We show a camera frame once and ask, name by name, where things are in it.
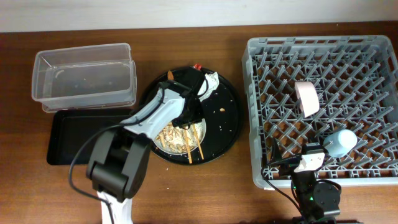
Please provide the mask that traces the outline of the wooden chopstick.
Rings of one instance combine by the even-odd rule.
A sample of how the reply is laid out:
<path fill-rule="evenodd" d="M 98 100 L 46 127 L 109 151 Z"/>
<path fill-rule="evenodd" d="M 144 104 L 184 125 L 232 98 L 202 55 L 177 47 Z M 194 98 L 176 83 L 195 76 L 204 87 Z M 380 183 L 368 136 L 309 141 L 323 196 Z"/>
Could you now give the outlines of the wooden chopstick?
<path fill-rule="evenodd" d="M 195 124 L 192 125 L 192 129 L 193 129 L 194 137 L 195 137 L 195 139 L 197 141 L 197 148 L 198 148 L 198 150 L 200 152 L 200 157 L 201 157 L 202 160 L 204 160 L 203 150 L 201 148 L 201 142 L 200 142 L 200 138 L 199 138 L 198 131 L 196 129 Z"/>
<path fill-rule="evenodd" d="M 189 161 L 189 164 L 192 164 L 192 156 L 191 156 L 191 152 L 190 152 L 189 138 L 188 138 L 188 134 L 187 134 L 187 130 L 186 129 L 183 130 L 183 136 L 184 136 L 185 145 L 186 145 L 186 148 L 187 148 L 188 161 Z"/>

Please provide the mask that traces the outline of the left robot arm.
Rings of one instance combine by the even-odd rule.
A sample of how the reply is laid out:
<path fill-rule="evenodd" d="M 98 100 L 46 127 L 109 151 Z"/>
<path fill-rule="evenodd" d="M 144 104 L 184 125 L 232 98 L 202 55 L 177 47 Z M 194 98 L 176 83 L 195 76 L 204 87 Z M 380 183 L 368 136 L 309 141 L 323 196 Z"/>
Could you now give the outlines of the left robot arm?
<path fill-rule="evenodd" d="M 216 72 L 189 67 L 158 83 L 153 99 L 130 118 L 90 137 L 95 144 L 86 176 L 101 202 L 103 223 L 132 222 L 132 198 L 146 176 L 151 143 L 168 124 L 182 128 L 202 121 L 201 104 L 219 84 Z"/>

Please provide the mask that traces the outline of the pink bowl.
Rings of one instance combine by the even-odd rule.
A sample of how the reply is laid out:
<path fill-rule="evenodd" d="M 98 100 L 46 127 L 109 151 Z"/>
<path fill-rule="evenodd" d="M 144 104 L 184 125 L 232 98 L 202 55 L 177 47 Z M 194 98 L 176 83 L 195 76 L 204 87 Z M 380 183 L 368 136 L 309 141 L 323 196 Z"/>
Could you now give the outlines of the pink bowl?
<path fill-rule="evenodd" d="M 305 118 L 319 111 L 320 103 L 312 82 L 295 82 L 295 92 L 300 102 L 299 107 Z"/>

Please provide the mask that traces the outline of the red snack wrapper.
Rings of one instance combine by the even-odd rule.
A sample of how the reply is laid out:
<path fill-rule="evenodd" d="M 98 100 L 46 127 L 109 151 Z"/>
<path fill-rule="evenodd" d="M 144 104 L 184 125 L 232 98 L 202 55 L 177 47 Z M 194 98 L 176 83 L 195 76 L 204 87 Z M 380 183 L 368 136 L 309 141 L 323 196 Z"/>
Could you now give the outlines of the red snack wrapper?
<path fill-rule="evenodd" d="M 201 69 L 201 65 L 200 64 L 194 64 L 193 66 L 195 69 L 200 70 Z"/>

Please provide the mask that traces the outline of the white tissue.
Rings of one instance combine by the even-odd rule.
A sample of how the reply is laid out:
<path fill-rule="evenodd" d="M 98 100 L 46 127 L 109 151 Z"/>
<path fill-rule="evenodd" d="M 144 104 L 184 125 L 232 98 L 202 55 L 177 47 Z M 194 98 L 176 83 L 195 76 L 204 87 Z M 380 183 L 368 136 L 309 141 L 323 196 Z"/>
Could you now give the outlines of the white tissue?
<path fill-rule="evenodd" d="M 198 91 L 198 98 L 202 102 L 209 98 L 213 91 L 215 91 L 220 84 L 219 75 L 217 72 L 212 74 L 205 74 L 205 81 L 202 83 Z"/>

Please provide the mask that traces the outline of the light blue cup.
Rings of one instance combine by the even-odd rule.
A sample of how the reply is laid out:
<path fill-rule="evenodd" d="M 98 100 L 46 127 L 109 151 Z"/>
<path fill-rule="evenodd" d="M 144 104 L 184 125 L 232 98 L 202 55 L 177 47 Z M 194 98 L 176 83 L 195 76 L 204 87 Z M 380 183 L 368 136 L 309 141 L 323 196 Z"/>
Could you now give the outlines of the light blue cup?
<path fill-rule="evenodd" d="M 329 156 L 341 158 L 357 145 L 358 139 L 354 132 L 349 129 L 337 131 L 324 139 L 323 145 Z"/>

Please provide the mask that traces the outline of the carrot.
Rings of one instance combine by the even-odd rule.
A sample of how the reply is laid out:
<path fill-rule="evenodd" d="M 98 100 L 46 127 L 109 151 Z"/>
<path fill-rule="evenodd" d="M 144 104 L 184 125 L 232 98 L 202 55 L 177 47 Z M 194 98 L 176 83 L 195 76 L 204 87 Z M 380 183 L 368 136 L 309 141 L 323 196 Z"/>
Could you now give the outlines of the carrot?
<path fill-rule="evenodd" d="M 170 70 L 167 72 L 167 78 L 169 80 L 174 80 L 174 75 L 173 75 L 173 73 Z"/>

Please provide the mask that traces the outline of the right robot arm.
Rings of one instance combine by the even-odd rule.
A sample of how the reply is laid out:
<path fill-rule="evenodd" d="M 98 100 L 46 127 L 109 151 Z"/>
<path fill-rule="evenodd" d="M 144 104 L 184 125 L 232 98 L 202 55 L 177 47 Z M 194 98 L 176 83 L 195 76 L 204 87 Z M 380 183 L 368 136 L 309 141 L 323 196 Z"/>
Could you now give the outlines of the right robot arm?
<path fill-rule="evenodd" d="M 271 167 L 278 167 L 279 175 L 290 176 L 290 189 L 300 216 L 293 223 L 335 223 L 340 214 L 341 185 L 317 179 L 327 150 L 318 142 L 303 145 L 302 152 L 283 158 L 278 141 L 272 140 Z"/>

